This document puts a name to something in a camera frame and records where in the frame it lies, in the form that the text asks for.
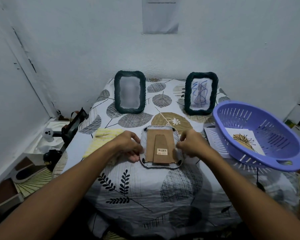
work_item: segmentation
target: bedsheet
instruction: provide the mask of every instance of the bedsheet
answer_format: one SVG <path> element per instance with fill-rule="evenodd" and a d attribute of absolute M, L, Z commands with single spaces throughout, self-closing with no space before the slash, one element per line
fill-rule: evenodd
<path fill-rule="evenodd" d="M 114 107 L 114 80 L 111 79 L 56 165 L 55 176 L 82 160 L 98 128 L 130 130 L 140 137 L 148 125 L 171 125 L 179 134 L 193 128 L 205 136 L 204 127 L 213 127 L 213 118 L 187 115 L 184 92 L 184 81 L 147 79 L 144 112 L 120 114 Z M 228 99 L 218 88 L 216 104 Z M 235 159 L 226 160 L 253 184 L 258 181 L 277 202 L 296 210 L 299 184 L 295 173 L 252 170 Z M 160 235 L 165 239 L 220 230 L 241 222 L 211 170 L 198 158 L 186 158 L 174 170 L 148 169 L 140 162 L 120 158 L 116 165 L 108 165 L 103 170 L 85 198 L 101 213 L 94 214 L 88 223 L 97 237 L 109 226 L 109 219 L 131 236 Z"/>

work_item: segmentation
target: white wall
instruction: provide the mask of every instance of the white wall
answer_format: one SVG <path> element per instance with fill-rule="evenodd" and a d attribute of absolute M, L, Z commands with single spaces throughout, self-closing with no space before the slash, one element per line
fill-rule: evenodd
<path fill-rule="evenodd" d="M 234 100 L 280 117 L 300 102 L 300 0 L 181 0 L 177 35 L 142 35 L 141 0 L 1 0 L 54 105 L 95 102 L 119 70 L 213 71 Z"/>
<path fill-rule="evenodd" d="M 0 27 L 0 181 L 50 119 Z"/>

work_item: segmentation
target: paper notice on wall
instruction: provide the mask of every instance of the paper notice on wall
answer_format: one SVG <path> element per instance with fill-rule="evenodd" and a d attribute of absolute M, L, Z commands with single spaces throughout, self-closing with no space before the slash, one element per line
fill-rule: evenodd
<path fill-rule="evenodd" d="M 179 0 L 142 0 L 143 33 L 178 33 L 179 4 Z"/>

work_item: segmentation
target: dark green wicker frame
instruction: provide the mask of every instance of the dark green wicker frame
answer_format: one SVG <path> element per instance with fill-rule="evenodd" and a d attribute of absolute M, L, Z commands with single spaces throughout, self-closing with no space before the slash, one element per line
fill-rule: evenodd
<path fill-rule="evenodd" d="M 192 110 L 190 109 L 191 105 L 191 84 L 194 78 L 209 78 L 212 80 L 212 91 L 210 96 L 210 106 L 208 110 L 200 109 L 200 110 Z M 184 93 L 184 111 L 188 115 L 208 115 L 210 114 L 215 106 L 216 103 L 216 96 L 217 96 L 217 88 L 218 88 L 218 77 L 213 72 L 191 72 L 187 80 L 185 81 L 185 93 Z"/>
<path fill-rule="evenodd" d="M 122 77 L 135 76 L 140 79 L 140 106 L 139 108 L 122 108 L 120 107 L 120 79 Z M 119 113 L 122 114 L 138 114 L 141 113 L 146 106 L 146 77 L 140 71 L 127 72 L 118 71 L 114 77 L 114 106 Z"/>

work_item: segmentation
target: hand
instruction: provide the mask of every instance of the hand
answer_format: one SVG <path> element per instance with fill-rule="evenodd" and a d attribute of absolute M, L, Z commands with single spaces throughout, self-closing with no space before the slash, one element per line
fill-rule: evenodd
<path fill-rule="evenodd" d="M 185 130 L 176 147 L 190 157 L 208 158 L 215 152 L 203 136 L 194 129 Z"/>
<path fill-rule="evenodd" d="M 111 142 L 115 144 L 118 153 L 126 154 L 133 163 L 139 161 L 139 154 L 143 153 L 143 147 L 140 145 L 140 139 L 135 133 L 125 130 Z"/>

